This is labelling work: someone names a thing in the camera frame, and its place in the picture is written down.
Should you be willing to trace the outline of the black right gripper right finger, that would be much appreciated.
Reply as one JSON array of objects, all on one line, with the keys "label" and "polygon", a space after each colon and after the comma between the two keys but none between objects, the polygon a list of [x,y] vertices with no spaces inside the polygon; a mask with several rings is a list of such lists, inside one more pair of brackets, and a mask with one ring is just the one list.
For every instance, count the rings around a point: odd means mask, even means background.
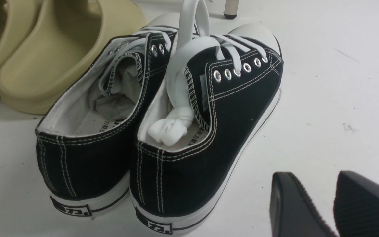
[{"label": "black right gripper right finger", "polygon": [[333,207],[341,237],[379,237],[379,184],[354,171],[340,171]]}]

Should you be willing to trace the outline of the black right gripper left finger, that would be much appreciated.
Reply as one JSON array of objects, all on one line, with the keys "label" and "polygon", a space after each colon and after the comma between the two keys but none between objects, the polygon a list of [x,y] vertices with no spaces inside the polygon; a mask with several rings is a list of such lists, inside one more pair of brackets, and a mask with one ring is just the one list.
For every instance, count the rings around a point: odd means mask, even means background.
[{"label": "black right gripper left finger", "polygon": [[273,237],[336,237],[322,219],[299,179],[291,172],[275,172],[270,196]]}]

